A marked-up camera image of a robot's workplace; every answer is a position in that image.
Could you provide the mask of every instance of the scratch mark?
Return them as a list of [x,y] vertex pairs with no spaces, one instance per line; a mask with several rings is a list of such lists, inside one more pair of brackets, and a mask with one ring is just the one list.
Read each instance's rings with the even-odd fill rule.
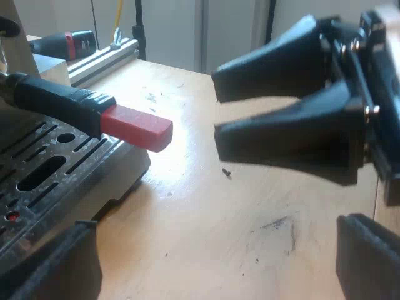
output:
[[154,94],[152,94],[151,92],[146,96],[146,99],[153,103],[157,103],[156,96]]
[[279,229],[288,219],[288,216],[282,217],[281,219],[278,219],[272,223],[266,224],[264,226],[261,226],[260,229],[268,229],[270,227],[274,227],[275,229]]
[[293,252],[296,249],[296,237],[294,236],[294,222],[292,222],[292,226],[290,228],[290,235],[292,237],[292,250]]

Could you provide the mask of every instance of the black handle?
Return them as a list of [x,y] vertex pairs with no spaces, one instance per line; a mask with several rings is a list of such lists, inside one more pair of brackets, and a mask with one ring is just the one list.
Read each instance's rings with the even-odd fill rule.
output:
[[54,117],[96,138],[101,137],[101,114],[115,105],[115,98],[87,89],[63,86],[16,73],[8,76],[13,86],[14,105]]

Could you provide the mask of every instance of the round hole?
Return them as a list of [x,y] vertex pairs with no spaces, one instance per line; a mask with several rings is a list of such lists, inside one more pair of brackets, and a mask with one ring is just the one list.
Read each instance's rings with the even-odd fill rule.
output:
[[63,133],[57,137],[57,141],[60,143],[69,143],[75,139],[75,135],[72,133]]
[[10,211],[6,214],[6,220],[8,221],[15,221],[19,217],[19,212],[17,211]]
[[36,189],[43,181],[61,168],[66,161],[67,159],[61,155],[50,157],[47,161],[30,172],[23,180],[19,181],[17,189],[21,192],[28,192]]

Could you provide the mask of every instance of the yellow cable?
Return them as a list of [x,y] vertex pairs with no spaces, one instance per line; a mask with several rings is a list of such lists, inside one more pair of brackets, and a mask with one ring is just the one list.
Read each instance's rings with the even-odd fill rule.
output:
[[111,43],[113,43],[114,41],[115,30],[119,27],[119,20],[121,18],[121,12],[123,11],[123,4],[124,0],[118,0],[118,8],[117,8],[117,15],[115,16],[114,30],[111,33]]

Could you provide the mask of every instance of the small screw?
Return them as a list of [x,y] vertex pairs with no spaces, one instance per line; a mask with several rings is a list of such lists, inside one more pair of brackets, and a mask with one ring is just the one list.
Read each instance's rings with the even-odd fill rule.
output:
[[342,52],[342,55],[346,53],[346,45],[343,44],[342,47],[340,48],[340,51]]
[[360,41],[358,39],[354,39],[354,41],[352,41],[350,43],[350,49],[354,52],[359,51],[360,49]]
[[229,177],[229,176],[231,175],[231,172],[228,171],[228,170],[225,169],[225,168],[223,168],[222,171],[223,171],[223,173],[224,173],[227,177]]
[[366,122],[369,123],[369,117],[377,116],[379,114],[380,110],[381,110],[381,107],[379,105],[375,105],[372,110],[369,106],[366,106],[364,108],[364,115],[365,115]]

